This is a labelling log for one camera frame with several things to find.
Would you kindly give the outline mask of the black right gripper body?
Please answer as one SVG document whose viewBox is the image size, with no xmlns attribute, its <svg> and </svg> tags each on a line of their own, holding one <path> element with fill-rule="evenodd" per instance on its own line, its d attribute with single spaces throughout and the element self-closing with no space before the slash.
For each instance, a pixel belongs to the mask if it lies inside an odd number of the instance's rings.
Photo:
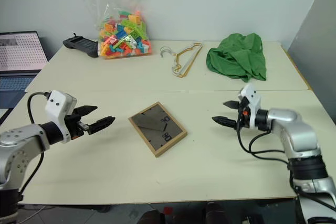
<svg viewBox="0 0 336 224">
<path fill-rule="evenodd" d="M 241 130 L 242 127 L 249 128 L 250 120 L 250 108 L 249 101 L 246 97 L 243 97 L 238 104 L 238 118 L 237 118 L 237 130 Z"/>
</svg>

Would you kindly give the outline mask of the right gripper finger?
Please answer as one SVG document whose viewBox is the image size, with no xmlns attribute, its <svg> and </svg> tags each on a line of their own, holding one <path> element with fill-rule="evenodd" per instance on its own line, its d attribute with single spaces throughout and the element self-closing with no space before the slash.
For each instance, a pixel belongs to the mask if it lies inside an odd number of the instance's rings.
<svg viewBox="0 0 336 224">
<path fill-rule="evenodd" d="M 235 120 L 228 119 L 225 116 L 213 116 L 212 120 L 221 126 L 229 127 L 232 129 L 236 129 L 237 126 L 237 122 Z"/>
<path fill-rule="evenodd" d="M 223 103 L 224 106 L 230 108 L 230 109 L 238 109 L 239 108 L 239 101 L 233 101 L 233 100 L 230 100 L 230 101 L 226 101 Z"/>
</svg>

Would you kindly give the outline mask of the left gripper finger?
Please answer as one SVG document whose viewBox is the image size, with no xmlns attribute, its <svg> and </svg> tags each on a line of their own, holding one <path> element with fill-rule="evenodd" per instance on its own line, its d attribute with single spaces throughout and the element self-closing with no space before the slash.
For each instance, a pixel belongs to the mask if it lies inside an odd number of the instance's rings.
<svg viewBox="0 0 336 224">
<path fill-rule="evenodd" d="M 109 127 L 115 121 L 115 119 L 116 118 L 114 116 L 107 116 L 103 119 L 96 121 L 93 124 L 90 124 L 88 128 L 88 134 L 95 134 Z"/>
<path fill-rule="evenodd" d="M 79 116 L 85 116 L 96 110 L 98 107 L 93 105 L 84 105 L 74 109 L 74 114 Z"/>
</svg>

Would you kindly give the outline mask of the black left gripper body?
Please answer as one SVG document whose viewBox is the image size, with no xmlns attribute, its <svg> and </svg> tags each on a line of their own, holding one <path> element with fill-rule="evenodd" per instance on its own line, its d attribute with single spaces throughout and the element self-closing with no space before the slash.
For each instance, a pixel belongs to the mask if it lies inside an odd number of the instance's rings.
<svg viewBox="0 0 336 224">
<path fill-rule="evenodd" d="M 71 140 L 83 136 L 84 132 L 87 132 L 89 130 L 89 125 L 81 122 L 81 115 L 79 115 L 78 113 L 66 115 L 65 125 L 69 131 Z"/>
</svg>

